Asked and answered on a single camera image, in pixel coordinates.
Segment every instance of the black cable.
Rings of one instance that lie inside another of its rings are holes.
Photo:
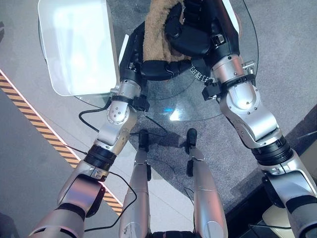
[[[87,113],[97,113],[97,112],[101,112],[101,111],[104,111],[106,110],[111,104],[111,98],[109,97],[108,98],[108,101],[106,103],[106,105],[103,107],[103,108],[99,108],[99,109],[93,109],[93,110],[86,110],[86,111],[82,111],[78,117],[79,119],[82,121],[82,123],[84,123],[85,125],[89,126],[91,129],[93,129],[94,131],[96,132],[99,132],[99,130],[97,128],[95,128],[94,126],[90,125],[88,122],[86,122],[83,118],[82,118],[82,115],[83,114],[87,114]]]
[[[275,229],[282,229],[282,230],[290,230],[292,229],[291,227],[279,227],[279,226],[269,226],[269,225],[252,225],[249,224],[250,227],[265,227],[265,228],[275,228]]]
[[[258,74],[258,68],[259,68],[259,41],[258,41],[258,35],[257,35],[256,27],[254,26],[253,19],[252,19],[252,17],[251,17],[250,12],[249,12],[249,9],[248,9],[246,3],[244,2],[244,0],[242,0],[242,2],[243,2],[243,4],[244,4],[244,6],[246,7],[247,12],[248,12],[248,15],[249,15],[249,17],[250,17],[250,19],[251,19],[251,22],[252,22],[252,25],[253,25],[253,29],[254,29],[254,33],[255,33],[255,35],[256,35],[256,40],[257,40],[258,60],[257,60],[257,72],[256,72],[256,75],[255,75],[255,78],[256,78],[256,77],[257,77],[257,74]]]
[[[155,125],[158,125],[160,128],[162,128],[165,132],[165,135],[159,135],[159,134],[155,134],[155,133],[151,133],[151,132],[148,132],[146,134],[148,135],[155,135],[155,136],[159,136],[159,137],[165,137],[168,135],[168,131],[162,126],[160,125],[157,121],[155,121],[154,119],[150,118],[149,116],[145,115],[145,111],[143,112],[143,115],[145,116],[145,118],[149,119],[150,121],[152,121]],[[134,132],[134,133],[130,133],[130,135],[138,135],[140,134],[140,132]]]
[[[95,107],[95,108],[101,108],[101,107],[98,107],[98,106],[96,106],[96,105],[94,105],[94,104],[88,103],[88,102],[86,102],[86,101],[84,101],[84,100],[82,100],[82,99],[80,99],[80,98],[77,98],[77,99],[78,99],[79,101],[83,102],[83,103],[86,103],[87,105],[93,106],[93,107]]]
[[[188,187],[184,187],[184,191],[185,191],[187,197],[189,198],[189,200],[192,202],[193,206],[195,207],[193,200],[190,198],[190,196],[189,196],[189,194],[188,194],[188,192],[187,192],[187,189],[190,190],[192,193],[194,193],[194,191],[191,190],[191,189],[188,188]],[[194,232],[196,233],[195,210],[194,210],[194,215],[193,215],[193,221],[194,221]]]
[[[71,146],[69,146],[69,145],[65,145],[65,144],[63,144],[63,145],[66,146],[66,147],[69,147],[69,148],[71,148],[71,149],[73,149],[73,150],[76,150],[76,151],[78,151],[78,152],[80,152],[80,153],[83,153],[84,155],[88,155],[87,152],[84,152],[84,151],[82,151],[82,150],[76,149],[76,148],[71,147]]]
[[[143,115],[149,119],[151,122],[153,122],[154,124],[156,124],[157,126],[159,126],[160,128],[163,129],[163,131],[165,132],[165,135],[161,135],[161,137],[164,137],[164,136],[167,136],[168,135],[168,131],[163,127],[161,126],[158,122],[156,122],[154,119],[150,118],[149,116],[145,115],[145,111],[143,111]]]
[[[248,224],[248,227],[249,227],[250,231],[252,231],[252,233],[253,233],[257,238],[260,238],[259,235],[258,235],[258,233],[256,233],[255,230],[253,230],[253,227],[251,227],[250,224]]]
[[[129,203],[128,206],[126,206],[126,208],[123,209],[122,213],[119,215],[119,217],[115,220],[115,222],[111,225],[111,226],[107,226],[107,227],[96,227],[96,228],[90,228],[90,229],[86,229],[84,232],[91,232],[91,231],[96,231],[96,230],[103,230],[103,229],[109,229],[115,226],[115,224],[120,220],[120,218],[122,217],[123,213],[128,209],[129,206],[131,206],[138,198],[136,192],[133,190],[133,188],[129,185],[129,183],[120,175],[113,173],[113,172],[109,172],[109,174],[115,175],[119,178],[121,178],[129,187],[129,189],[131,189],[131,191],[134,193],[135,198],[132,202]]]
[[[279,227],[279,226],[269,226],[269,225],[253,225],[253,224],[248,224],[249,229],[253,232],[253,234],[257,237],[260,238],[258,233],[253,229],[253,227],[264,227],[264,228],[275,228],[275,229],[282,229],[282,230],[290,230],[292,229],[291,227]]]

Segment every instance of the glass table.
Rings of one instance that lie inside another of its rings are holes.
[[[255,74],[258,67],[258,43],[255,29],[242,0],[232,1],[239,23],[239,44],[243,62],[253,60]],[[158,121],[199,121],[221,114],[216,100],[204,101],[204,83],[190,70],[166,81],[148,81],[147,93],[150,109],[148,115]],[[95,107],[103,107],[109,94],[76,96]]]

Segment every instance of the warning tape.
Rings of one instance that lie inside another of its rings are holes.
[[[18,107],[22,114],[30,121],[30,123],[38,130],[42,136],[51,144],[54,149],[75,168],[80,158],[75,152],[66,147],[65,141],[48,125],[48,123],[41,117],[41,115],[32,107],[32,105],[23,97],[23,95],[16,89],[12,82],[0,70],[0,88]],[[112,208],[112,210],[120,215],[122,212],[122,203],[113,195],[113,193],[106,187],[104,201]]]

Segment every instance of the gray carpet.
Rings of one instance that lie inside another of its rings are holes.
[[[73,169],[2,90],[0,108],[0,237],[23,238],[56,208],[60,188]],[[86,219],[85,225],[107,226],[117,217],[102,202],[98,213]],[[118,229],[116,225],[86,233],[85,237],[116,237]]]
[[[144,19],[148,3],[136,1],[134,9],[138,12],[130,13],[131,9],[126,9],[129,13],[126,19],[122,17],[122,11],[125,10],[122,2],[110,1],[115,29],[130,33],[133,29],[132,24],[137,26]],[[232,4],[239,17],[246,19],[242,1],[234,0]],[[317,46],[312,43],[312,40],[315,41],[317,37],[314,27],[317,22],[317,4],[313,0],[301,2],[247,0],[246,4],[259,40],[257,87],[264,104],[274,113],[284,134],[287,134],[317,103],[317,59],[315,57]],[[252,38],[252,29],[250,26],[244,26],[244,22],[242,22],[242,37]],[[120,42],[119,39],[123,36],[118,35],[119,33],[116,32],[116,39]],[[255,59],[254,41],[249,40],[249,45],[242,44],[241,54],[244,60]],[[191,187],[192,179],[185,175],[188,155],[178,147],[183,142],[186,131],[191,127],[196,128],[199,133],[198,146],[206,156],[227,212],[261,183],[262,174],[251,152],[242,145],[226,118],[222,115],[217,116],[219,111],[216,102],[204,102],[200,94],[201,85],[197,81],[190,85],[192,80],[188,76],[190,74],[182,75],[182,80],[176,79],[178,81],[175,83],[162,82],[162,84],[169,84],[169,87],[155,86],[157,84],[155,82],[152,84],[153,89],[149,89],[152,104],[149,115],[156,118],[171,132],[164,138],[151,136],[150,164],[181,192],[183,192],[183,186]],[[186,85],[189,87],[178,94]],[[164,96],[171,96],[168,103],[164,103],[162,98]],[[192,122],[169,121],[162,116],[164,106],[173,107],[178,103],[183,103],[182,107],[187,107],[185,111],[190,111],[186,115],[187,118],[194,119],[195,115],[198,120],[217,117]],[[135,131],[141,128],[163,133],[142,115],[139,116]],[[136,137],[132,137],[130,141],[137,147]]]

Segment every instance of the robotic arm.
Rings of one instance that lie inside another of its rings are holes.
[[[193,13],[193,8],[186,9],[193,4],[197,5],[197,2],[185,1],[185,19],[190,17],[190,22],[185,24],[184,32],[188,34],[196,21],[201,38],[205,39],[207,33],[211,39],[210,46],[205,47],[208,51],[204,59],[211,67],[217,83],[207,82],[203,97],[205,100],[221,98],[222,113],[236,129],[242,143],[251,149],[282,206],[286,207],[295,237],[312,237],[317,233],[316,184],[297,153],[283,137],[273,114],[262,104],[252,68],[249,67],[249,74],[245,73],[239,57],[238,33],[223,2],[205,0],[201,3],[200,12]],[[176,37],[171,37],[168,32],[167,35],[172,39],[172,46],[182,50],[179,47],[182,28],[178,29],[180,36],[174,34]]]
[[[138,31],[130,36],[134,45]],[[140,95],[146,81],[137,68],[137,54],[129,48],[121,62],[120,86],[106,112],[106,122],[99,131],[86,158],[78,164],[59,193],[57,208],[44,217],[31,232],[31,238],[82,238],[84,220],[93,216],[102,201],[105,188],[101,182],[108,176],[116,156],[128,141],[136,123],[136,110],[148,110]]]
[[[263,106],[260,93],[255,87],[252,65],[245,63],[242,66],[238,32],[228,14],[228,5],[224,2],[227,1],[185,0],[184,25],[179,23],[182,6],[176,5],[166,21],[166,37],[176,50],[193,59],[203,58],[204,63],[211,68],[216,82],[206,82],[204,99],[221,98],[222,113],[235,127],[243,144],[251,149],[271,187],[278,194],[281,206],[286,207],[295,237],[310,237],[313,232],[316,234],[317,229],[316,185],[283,137],[275,117]],[[143,62],[140,53],[143,35],[144,26],[141,24],[129,38],[120,64],[120,86],[111,99],[106,122],[94,145],[62,188],[57,208],[40,221],[29,237],[83,237],[84,219],[97,212],[105,193],[100,182],[105,181],[111,165],[136,123],[135,108],[149,108],[146,97],[141,95],[146,80],[172,78],[191,66],[186,60],[171,63]],[[195,148],[191,149],[191,156],[195,158],[193,172],[199,175],[196,171],[199,167],[195,164],[203,159],[195,152]],[[136,165],[143,169],[146,163],[140,159]],[[206,182],[206,178],[201,177],[201,180]],[[215,186],[207,187],[210,191],[216,191]],[[204,230],[203,221],[207,219],[206,222],[210,224],[210,220],[206,218],[209,216],[208,210],[196,211],[203,208],[201,197],[197,194],[195,197],[196,232],[205,237],[207,231]],[[211,203],[210,197],[205,199],[208,201],[206,204]],[[221,207],[221,202],[214,206]],[[205,218],[196,216],[196,212]],[[147,226],[144,225],[145,233],[148,231]]]

